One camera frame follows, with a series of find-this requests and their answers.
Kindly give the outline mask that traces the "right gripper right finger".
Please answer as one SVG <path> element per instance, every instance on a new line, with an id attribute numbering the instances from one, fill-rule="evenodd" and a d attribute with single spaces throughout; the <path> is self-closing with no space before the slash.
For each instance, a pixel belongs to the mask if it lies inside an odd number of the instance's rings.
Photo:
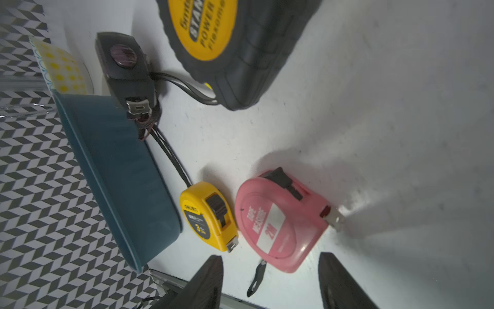
<path id="1" fill-rule="evenodd" d="M 325 309 L 378 309 L 333 253 L 320 254 L 318 274 Z"/>

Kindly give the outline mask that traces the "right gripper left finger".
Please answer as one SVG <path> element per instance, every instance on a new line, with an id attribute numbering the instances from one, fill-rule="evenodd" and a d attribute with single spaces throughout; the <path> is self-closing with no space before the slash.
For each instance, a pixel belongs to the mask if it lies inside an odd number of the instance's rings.
<path id="1" fill-rule="evenodd" d="M 162 297 L 151 308 L 219 308 L 223 276 L 222 257 L 212 255 L 181 292 Z"/>

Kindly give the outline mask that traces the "yellow square tape measure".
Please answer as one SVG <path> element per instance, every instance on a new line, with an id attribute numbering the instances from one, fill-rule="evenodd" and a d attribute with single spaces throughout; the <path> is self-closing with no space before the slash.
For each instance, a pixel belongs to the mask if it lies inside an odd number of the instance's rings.
<path id="1" fill-rule="evenodd" d="M 231 208 L 214 185 L 194 184 L 163 133 L 156 125 L 151 136 L 162 148 L 187 188 L 180 194 L 180 209 L 196 235 L 221 252 L 231 252 L 238 245 L 238 231 Z"/>

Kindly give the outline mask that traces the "pink tape measure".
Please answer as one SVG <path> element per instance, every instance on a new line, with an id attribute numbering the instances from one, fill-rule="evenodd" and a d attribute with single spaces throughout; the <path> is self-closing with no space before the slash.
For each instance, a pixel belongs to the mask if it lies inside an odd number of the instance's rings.
<path id="1" fill-rule="evenodd" d="M 292 274 L 328 227 L 345 222 L 338 207 L 278 167 L 245 181 L 235 199 L 237 226 L 261 262 L 247 296 L 257 292 L 268 265 Z"/>

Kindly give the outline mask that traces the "teal plastic storage box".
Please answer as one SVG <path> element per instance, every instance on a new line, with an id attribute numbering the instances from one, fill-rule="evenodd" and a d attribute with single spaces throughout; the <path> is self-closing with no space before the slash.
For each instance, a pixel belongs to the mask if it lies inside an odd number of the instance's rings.
<path id="1" fill-rule="evenodd" d="M 111 96 L 53 93 L 64 132 L 127 264 L 138 274 L 182 231 L 147 144 Z"/>

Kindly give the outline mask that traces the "small black tape measure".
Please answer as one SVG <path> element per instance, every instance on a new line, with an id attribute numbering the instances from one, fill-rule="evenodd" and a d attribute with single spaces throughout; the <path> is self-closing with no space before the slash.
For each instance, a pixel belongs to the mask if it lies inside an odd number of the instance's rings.
<path id="1" fill-rule="evenodd" d="M 99 32 L 95 47 L 111 94 L 145 140 L 162 115 L 147 56 L 134 37 L 123 33 Z"/>

